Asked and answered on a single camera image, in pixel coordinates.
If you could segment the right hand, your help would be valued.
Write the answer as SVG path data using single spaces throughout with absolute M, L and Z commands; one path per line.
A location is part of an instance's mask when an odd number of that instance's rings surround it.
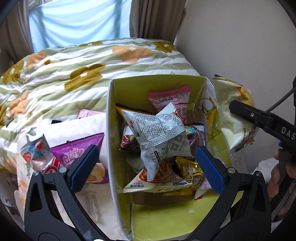
M 275 154 L 274 158 L 279 161 L 279 163 L 273 168 L 271 171 L 271 179 L 269 181 L 268 185 L 268 195 L 269 199 L 273 199 L 279 192 L 280 188 L 280 170 L 279 170 L 279 164 L 281 163 L 281 158 L 283 154 L 288 154 L 287 151 L 284 151 L 283 149 L 278 149 Z M 290 178 L 295 179 L 295 163 L 286 162 L 286 171 Z M 289 199 L 287 200 L 284 207 L 281 209 L 281 211 L 278 213 L 278 216 L 283 219 L 288 211 L 290 210 L 292 203 L 295 200 L 295 187 L 292 190 L 292 193 L 289 196 Z

